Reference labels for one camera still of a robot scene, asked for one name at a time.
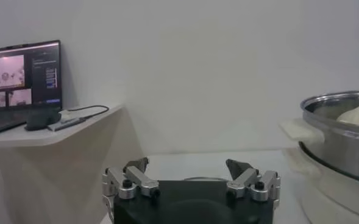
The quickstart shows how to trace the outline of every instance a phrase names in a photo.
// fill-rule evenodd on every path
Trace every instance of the metal bracket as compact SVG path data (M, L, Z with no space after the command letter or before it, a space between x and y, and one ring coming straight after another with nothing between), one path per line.
M118 195L123 200L134 198L136 185L125 178L119 169L112 167L102 174L102 194L110 220L114 223L114 197Z
M151 198L156 198L160 195L159 182L149 179L135 166L126 167L125 176L140 187L142 195Z
M251 197L255 201L274 201L274 209L280 201L281 177L275 171L266 171L258 182L251 185Z
M238 178L227 182L227 191L234 194L235 198L244 197L246 189L258 181L258 172L255 169L247 169Z

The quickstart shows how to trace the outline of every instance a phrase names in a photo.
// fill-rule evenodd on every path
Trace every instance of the pot handle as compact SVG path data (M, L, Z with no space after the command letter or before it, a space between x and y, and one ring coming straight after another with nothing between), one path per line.
M324 143L323 132L305 122L302 118L281 122L279 127L290 140L303 142L306 145Z

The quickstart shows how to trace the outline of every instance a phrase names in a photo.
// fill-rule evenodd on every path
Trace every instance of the wall-mounted shelf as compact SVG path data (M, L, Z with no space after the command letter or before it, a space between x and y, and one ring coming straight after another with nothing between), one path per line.
M108 112L97 115L89 120L57 132L47 129L40 131L25 131L24 126L13 128L11 130L0 133L0 148L5 147L26 147L26 146L43 146L58 143L79 131L82 131L98 121L110 116L114 112L120 110L123 104L118 103L108 110Z

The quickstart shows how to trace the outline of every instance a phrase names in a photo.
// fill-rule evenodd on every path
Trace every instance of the laptop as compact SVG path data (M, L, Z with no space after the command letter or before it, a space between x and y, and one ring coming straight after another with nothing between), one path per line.
M0 48L0 131L51 108L62 108L60 41Z

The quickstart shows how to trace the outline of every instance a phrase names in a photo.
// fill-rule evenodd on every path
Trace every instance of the laptop keyboard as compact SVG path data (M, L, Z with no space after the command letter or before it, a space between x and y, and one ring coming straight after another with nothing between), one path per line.
M0 131L26 123L30 110L0 111Z

